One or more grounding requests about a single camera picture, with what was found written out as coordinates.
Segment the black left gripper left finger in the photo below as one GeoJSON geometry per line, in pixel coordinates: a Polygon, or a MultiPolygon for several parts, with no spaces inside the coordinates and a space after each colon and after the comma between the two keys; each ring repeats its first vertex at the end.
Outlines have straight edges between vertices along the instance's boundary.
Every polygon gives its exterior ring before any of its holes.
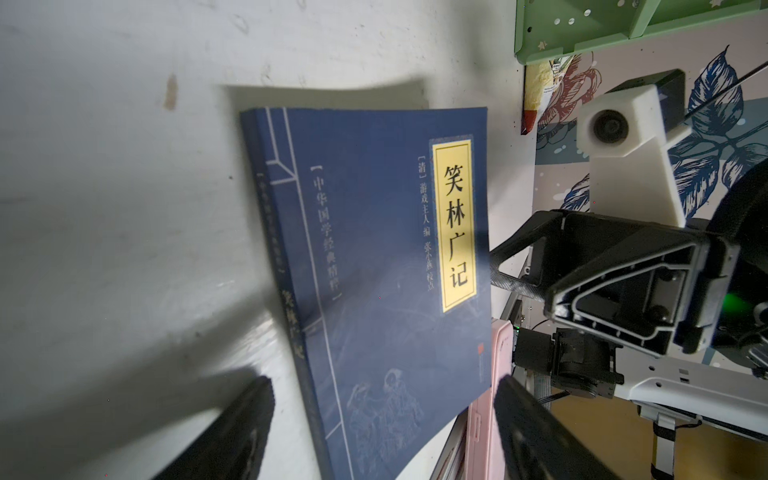
{"type": "Polygon", "coordinates": [[[271,379],[260,376],[158,479],[256,479],[274,415],[271,379]]]}

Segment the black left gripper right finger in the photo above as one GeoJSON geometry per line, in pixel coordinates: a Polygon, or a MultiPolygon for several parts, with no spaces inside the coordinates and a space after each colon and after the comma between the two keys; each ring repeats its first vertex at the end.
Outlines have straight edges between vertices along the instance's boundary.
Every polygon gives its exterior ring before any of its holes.
{"type": "Polygon", "coordinates": [[[617,477],[512,376],[500,380],[493,406],[511,479],[617,477]]]}

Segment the blue book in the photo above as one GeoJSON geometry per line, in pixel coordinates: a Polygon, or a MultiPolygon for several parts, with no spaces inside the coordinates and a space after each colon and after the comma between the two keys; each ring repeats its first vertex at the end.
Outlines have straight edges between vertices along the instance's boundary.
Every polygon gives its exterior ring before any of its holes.
{"type": "Polygon", "coordinates": [[[487,117],[240,116],[325,479],[396,478],[490,388],[487,117]]]}

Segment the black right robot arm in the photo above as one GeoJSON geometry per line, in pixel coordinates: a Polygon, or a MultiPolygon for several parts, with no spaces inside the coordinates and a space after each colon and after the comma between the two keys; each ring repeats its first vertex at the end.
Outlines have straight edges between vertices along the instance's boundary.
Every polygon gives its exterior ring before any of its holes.
{"type": "Polygon", "coordinates": [[[668,227],[539,211],[491,251],[491,281],[556,324],[521,329],[514,364],[557,398],[626,399],[653,424],[651,475],[674,475],[677,432],[767,438],[767,168],[710,220],[668,227]]]}

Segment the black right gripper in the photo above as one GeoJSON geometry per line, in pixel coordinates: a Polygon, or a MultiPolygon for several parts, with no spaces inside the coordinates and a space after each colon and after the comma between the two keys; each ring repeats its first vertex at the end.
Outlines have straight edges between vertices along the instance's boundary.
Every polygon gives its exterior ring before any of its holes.
{"type": "Polygon", "coordinates": [[[712,348],[765,366],[767,175],[745,174],[711,219],[687,225],[537,211],[491,250],[491,282],[542,302],[553,322],[648,355],[674,339],[686,355],[712,348]]]}

